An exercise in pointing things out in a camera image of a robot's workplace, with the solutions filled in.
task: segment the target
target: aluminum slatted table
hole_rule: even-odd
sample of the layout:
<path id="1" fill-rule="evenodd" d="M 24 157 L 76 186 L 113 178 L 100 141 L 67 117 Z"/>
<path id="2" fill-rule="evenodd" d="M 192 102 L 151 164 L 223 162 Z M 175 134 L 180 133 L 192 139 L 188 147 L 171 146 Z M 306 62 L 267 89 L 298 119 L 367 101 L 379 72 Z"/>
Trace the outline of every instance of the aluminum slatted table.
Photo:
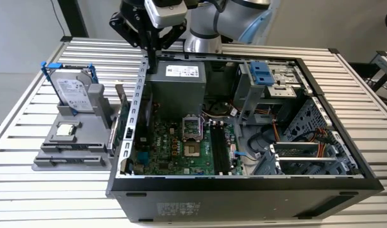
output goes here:
<path id="1" fill-rule="evenodd" d="M 171 50 L 180 51 L 182 43 Z M 236 44 L 226 44 L 223 53 L 304 60 L 386 190 L 322 221 L 131 224 L 116 200 L 105 198 L 107 171 L 31 169 L 57 114 L 57 97 L 39 73 L 0 126 L 0 227 L 387 227 L 387 107 L 343 57 L 327 49 Z M 140 58 L 140 50 L 124 41 L 73 38 L 48 61 L 92 62 L 104 94 L 119 102 L 115 84 L 125 85 L 131 99 Z"/>

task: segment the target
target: motherboard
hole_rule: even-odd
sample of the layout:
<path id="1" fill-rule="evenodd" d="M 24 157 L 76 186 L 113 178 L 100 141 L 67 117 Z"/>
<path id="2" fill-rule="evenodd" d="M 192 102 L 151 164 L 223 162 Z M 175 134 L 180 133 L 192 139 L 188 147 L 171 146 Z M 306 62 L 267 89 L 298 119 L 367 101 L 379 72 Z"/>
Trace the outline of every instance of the motherboard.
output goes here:
<path id="1" fill-rule="evenodd" d="M 199 118 L 184 122 L 155 120 L 151 131 L 151 146 L 137 153 L 137 165 L 144 175 L 219 175 L 215 164 L 219 160 L 228 159 L 230 175 L 242 175 L 242 166 L 238 158 L 231 160 L 231 148 L 236 148 L 236 139 L 232 125 L 220 126 L 223 139 L 212 137 L 211 123 L 204 123 Z M 188 136 L 202 135 L 202 139 Z M 214 156 L 214 151 L 223 153 Z"/>

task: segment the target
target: metal frame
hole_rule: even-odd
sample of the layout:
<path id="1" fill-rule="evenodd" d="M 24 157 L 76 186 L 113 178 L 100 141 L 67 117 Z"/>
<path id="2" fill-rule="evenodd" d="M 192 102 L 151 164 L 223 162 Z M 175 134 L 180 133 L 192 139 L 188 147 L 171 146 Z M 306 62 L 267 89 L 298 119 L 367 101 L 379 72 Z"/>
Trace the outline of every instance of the metal frame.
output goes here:
<path id="1" fill-rule="evenodd" d="M 182 51 L 182 43 L 176 42 L 170 49 Z M 180 226 L 312 225 L 330 228 L 347 225 L 350 228 L 387 228 L 387 113 L 384 106 L 379 107 L 382 102 L 372 96 L 370 88 L 362 86 L 363 81 L 348 70 L 348 64 L 340 62 L 324 48 L 224 44 L 223 53 L 298 57 L 304 60 L 326 100 L 386 190 L 324 220 L 275 221 L 270 224 L 260 218 L 259 221 L 196 222 Z M 141 53 L 127 42 L 73 38 L 52 56 L 57 56 L 59 62 L 76 66 L 92 62 L 97 66 L 97 77 L 105 85 L 104 95 L 111 103 L 119 103 L 116 83 L 123 83 L 131 100 Z M 41 174 L 31 170 L 29 165 L 37 154 L 33 150 L 39 148 L 56 118 L 57 98 L 52 95 L 49 84 L 39 82 L 40 78 L 36 78 L 0 127 L 0 225 L 51 226 L 52 221 L 61 227 L 128 225 L 119 205 L 111 199 L 103 199 L 108 172 Z M 25 213 L 13 212 L 20 208 Z"/>
<path id="2" fill-rule="evenodd" d="M 89 37 L 77 0 L 57 0 L 72 37 Z"/>

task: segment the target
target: orange wire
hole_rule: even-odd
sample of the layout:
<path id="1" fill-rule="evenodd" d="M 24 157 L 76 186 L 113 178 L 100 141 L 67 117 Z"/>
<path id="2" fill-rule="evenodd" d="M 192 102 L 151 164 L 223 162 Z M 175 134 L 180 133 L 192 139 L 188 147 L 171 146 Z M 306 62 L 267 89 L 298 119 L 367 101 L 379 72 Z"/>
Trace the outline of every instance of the orange wire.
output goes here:
<path id="1" fill-rule="evenodd" d="M 323 145 L 322 152 L 320 152 L 320 157 L 322 158 L 323 158 L 324 149 L 326 149 L 326 144 Z"/>
<path id="2" fill-rule="evenodd" d="M 316 154 L 316 158 L 319 158 L 319 153 L 320 153 L 320 143 L 318 144 L 318 154 Z"/>
<path id="3" fill-rule="evenodd" d="M 278 131 L 276 131 L 275 121 L 272 121 L 272 128 L 274 128 L 275 141 L 279 142 L 280 136 L 279 136 Z"/>

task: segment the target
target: blue clip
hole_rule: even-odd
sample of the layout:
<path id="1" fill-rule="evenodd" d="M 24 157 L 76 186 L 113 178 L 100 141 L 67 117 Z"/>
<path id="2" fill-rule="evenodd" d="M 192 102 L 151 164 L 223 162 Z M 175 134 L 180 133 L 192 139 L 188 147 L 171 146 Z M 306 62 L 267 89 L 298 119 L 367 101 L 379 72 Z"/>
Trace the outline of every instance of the blue clip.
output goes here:
<path id="1" fill-rule="evenodd" d="M 92 65 L 92 63 L 89 63 L 89 65 L 88 65 L 88 69 L 89 69 L 91 74 L 92 74 L 92 82 L 93 82 L 93 83 L 99 83 L 97 76 L 96 76 L 96 68 L 95 68 L 95 66 Z"/>
<path id="2" fill-rule="evenodd" d="M 61 63 L 49 63 L 48 64 L 48 68 L 51 68 L 51 69 L 61 69 L 63 68 L 63 64 Z"/>
<path id="3" fill-rule="evenodd" d="M 274 85 L 275 80 L 270 73 L 270 67 L 267 63 L 254 61 L 250 62 L 250 72 L 258 85 Z"/>
<path id="4" fill-rule="evenodd" d="M 47 72 L 47 67 L 45 67 L 45 65 L 47 65 L 47 62 L 43 61 L 43 62 L 41 62 L 41 72 L 43 72 L 43 74 L 44 74 L 44 76 L 45 76 L 45 78 L 47 78 L 47 81 L 48 81 L 48 82 L 52 82 L 52 79 L 51 79 L 49 74 L 48 74 L 48 72 Z"/>
<path id="5" fill-rule="evenodd" d="M 238 154 L 240 156 L 247 156 L 247 154 L 244 152 L 239 152 L 239 151 L 235 151 L 234 154 Z"/>

